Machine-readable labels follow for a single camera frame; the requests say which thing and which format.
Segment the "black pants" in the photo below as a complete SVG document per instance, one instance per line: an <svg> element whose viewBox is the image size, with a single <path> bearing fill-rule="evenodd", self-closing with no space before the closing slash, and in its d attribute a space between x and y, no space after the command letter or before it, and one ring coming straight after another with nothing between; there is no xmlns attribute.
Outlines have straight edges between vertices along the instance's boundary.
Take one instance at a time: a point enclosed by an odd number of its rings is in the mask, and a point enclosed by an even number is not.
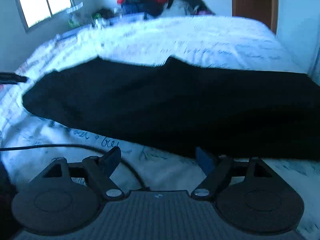
<svg viewBox="0 0 320 240"><path fill-rule="evenodd" d="M46 74L22 101L40 118L188 158L200 148L319 160L319 86L306 74L95 58Z"/></svg>

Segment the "white bedspread with script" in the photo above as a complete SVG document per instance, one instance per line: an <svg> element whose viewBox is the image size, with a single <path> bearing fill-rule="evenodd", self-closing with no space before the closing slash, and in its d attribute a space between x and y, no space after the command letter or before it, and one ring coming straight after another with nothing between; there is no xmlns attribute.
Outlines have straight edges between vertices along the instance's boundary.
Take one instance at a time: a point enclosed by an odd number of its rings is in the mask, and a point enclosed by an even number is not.
<svg viewBox="0 0 320 240"><path fill-rule="evenodd" d="M32 145L32 150L4 152L2 161L13 185L24 188L58 157L81 161L84 149L40 148L42 144L85 144L108 150L119 146L153 190L195 188L204 173L195 161L155 148L103 137L29 114L22 106L23 93L35 81L96 57L161 65L174 55L201 67L276 70L302 69L262 23L244 18L194 16L160 18L115 27L88 27L74 36L54 38L37 47L17 73L29 77L25 84L1 88L1 146Z"/></svg>

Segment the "brown wooden door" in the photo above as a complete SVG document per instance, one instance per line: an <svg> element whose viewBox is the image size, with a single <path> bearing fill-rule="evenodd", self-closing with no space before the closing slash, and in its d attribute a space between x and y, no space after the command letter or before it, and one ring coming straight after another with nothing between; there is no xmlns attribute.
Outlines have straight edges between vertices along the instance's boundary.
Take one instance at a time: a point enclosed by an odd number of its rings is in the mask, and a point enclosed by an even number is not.
<svg viewBox="0 0 320 240"><path fill-rule="evenodd" d="M232 15L260 21L276 33L278 0L232 0Z"/></svg>

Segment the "pile of clothes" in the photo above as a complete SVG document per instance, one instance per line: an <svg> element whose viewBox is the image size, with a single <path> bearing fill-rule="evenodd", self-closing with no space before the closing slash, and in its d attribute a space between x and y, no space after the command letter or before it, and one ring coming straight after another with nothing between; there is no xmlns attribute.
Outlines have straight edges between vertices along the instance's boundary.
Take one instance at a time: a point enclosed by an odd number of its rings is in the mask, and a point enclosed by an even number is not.
<svg viewBox="0 0 320 240"><path fill-rule="evenodd" d="M142 15L145 18L215 15L204 0L96 0L104 19Z"/></svg>

